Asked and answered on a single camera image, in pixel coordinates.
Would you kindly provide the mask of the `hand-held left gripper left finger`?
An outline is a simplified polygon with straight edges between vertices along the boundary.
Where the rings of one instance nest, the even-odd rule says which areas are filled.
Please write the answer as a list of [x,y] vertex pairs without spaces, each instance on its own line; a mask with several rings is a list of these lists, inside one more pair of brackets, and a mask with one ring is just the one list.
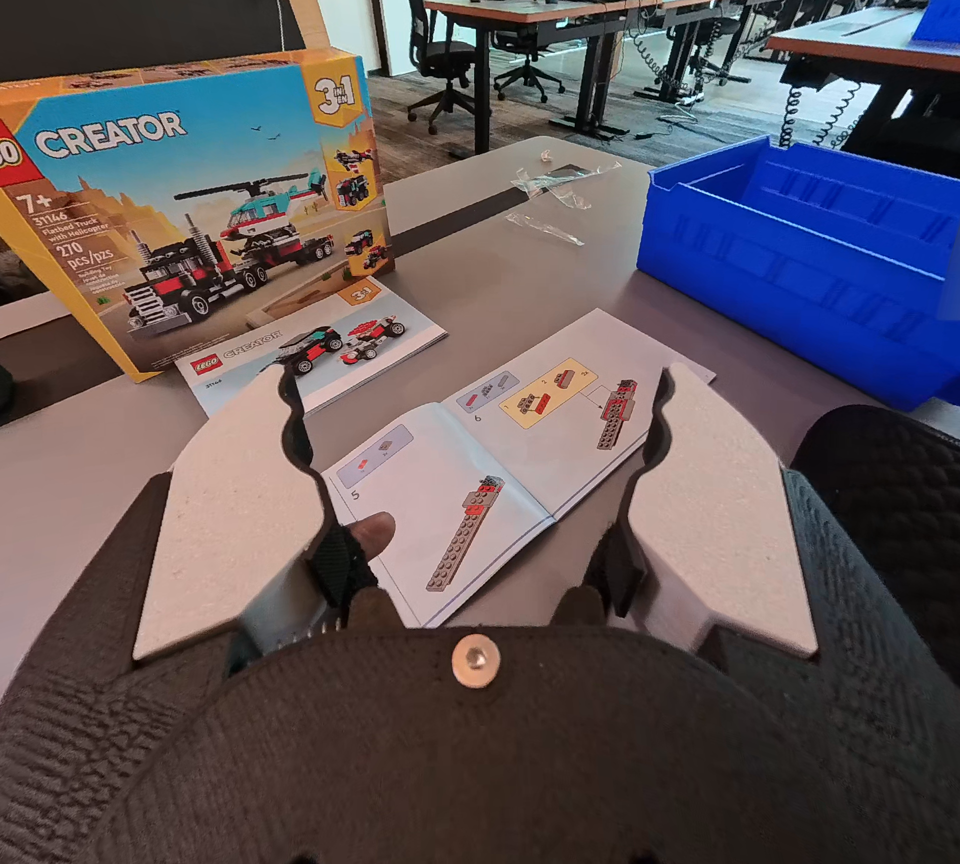
[[308,566],[334,524],[294,374],[271,364],[171,467],[132,656],[238,626],[270,654],[319,629],[331,599]]

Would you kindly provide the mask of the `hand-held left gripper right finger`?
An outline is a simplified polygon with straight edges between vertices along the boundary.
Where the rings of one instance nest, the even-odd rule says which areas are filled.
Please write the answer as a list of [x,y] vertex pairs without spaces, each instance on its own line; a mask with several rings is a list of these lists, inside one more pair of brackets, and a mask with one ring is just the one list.
[[666,366],[588,582],[609,618],[694,653],[716,628],[818,651],[780,459],[687,365]]

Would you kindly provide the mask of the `blue plastic bin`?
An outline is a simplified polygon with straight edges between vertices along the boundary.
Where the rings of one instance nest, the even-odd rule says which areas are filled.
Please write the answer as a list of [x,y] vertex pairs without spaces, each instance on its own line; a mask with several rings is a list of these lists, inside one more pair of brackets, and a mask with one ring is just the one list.
[[958,179],[767,136],[649,176],[639,270],[894,409],[958,404]]

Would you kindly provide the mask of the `colourful toy set box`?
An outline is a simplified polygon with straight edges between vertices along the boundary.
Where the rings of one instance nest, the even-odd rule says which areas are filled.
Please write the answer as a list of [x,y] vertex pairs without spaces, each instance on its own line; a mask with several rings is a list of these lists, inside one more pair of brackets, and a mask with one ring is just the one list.
[[136,382],[394,269],[361,56],[6,81],[2,238]]

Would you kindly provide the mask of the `small blue bin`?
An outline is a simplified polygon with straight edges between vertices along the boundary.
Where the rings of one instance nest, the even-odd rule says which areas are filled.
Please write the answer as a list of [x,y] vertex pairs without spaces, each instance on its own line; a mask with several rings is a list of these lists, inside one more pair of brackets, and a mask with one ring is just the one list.
[[912,41],[958,46],[960,41],[959,1],[928,0]]

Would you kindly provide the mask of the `person's left hand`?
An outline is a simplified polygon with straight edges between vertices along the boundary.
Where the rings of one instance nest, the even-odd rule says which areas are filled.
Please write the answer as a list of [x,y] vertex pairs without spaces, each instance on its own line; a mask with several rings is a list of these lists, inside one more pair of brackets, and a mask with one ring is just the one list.
[[389,512],[378,511],[349,524],[346,529],[352,534],[369,563],[390,545],[397,531],[396,525]]

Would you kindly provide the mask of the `closed instruction booklet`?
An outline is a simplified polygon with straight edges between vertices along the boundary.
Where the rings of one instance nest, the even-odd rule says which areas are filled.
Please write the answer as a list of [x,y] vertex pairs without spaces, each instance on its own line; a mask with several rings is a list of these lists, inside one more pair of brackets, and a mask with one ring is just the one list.
[[222,410],[268,366],[294,373],[306,413],[322,409],[448,331],[372,278],[227,341],[176,367],[203,412]]

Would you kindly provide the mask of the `open instruction booklet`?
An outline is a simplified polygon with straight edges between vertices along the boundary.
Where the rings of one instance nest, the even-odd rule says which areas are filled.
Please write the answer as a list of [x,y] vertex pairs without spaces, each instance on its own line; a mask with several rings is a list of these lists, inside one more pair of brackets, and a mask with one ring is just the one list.
[[404,625],[451,618],[643,444],[662,370],[715,372],[595,309],[322,475],[345,523],[389,513],[371,569]]

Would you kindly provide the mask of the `clear plastic bag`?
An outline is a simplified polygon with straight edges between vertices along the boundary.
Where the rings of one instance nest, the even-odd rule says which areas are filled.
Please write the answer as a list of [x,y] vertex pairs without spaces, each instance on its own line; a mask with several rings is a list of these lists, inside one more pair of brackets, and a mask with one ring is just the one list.
[[621,163],[618,160],[595,169],[570,167],[537,176],[530,176],[525,169],[520,168],[516,171],[510,184],[514,189],[524,193],[530,200],[549,193],[571,210],[588,210],[592,207],[592,204],[582,196],[578,188],[586,180],[605,176],[619,168],[621,168]]
[[559,241],[577,248],[582,248],[585,246],[585,242],[576,235],[565,231],[552,223],[541,221],[540,219],[519,210],[512,210],[507,213],[506,220],[517,227],[521,227],[530,231],[536,231],[540,234],[549,235],[558,239]]

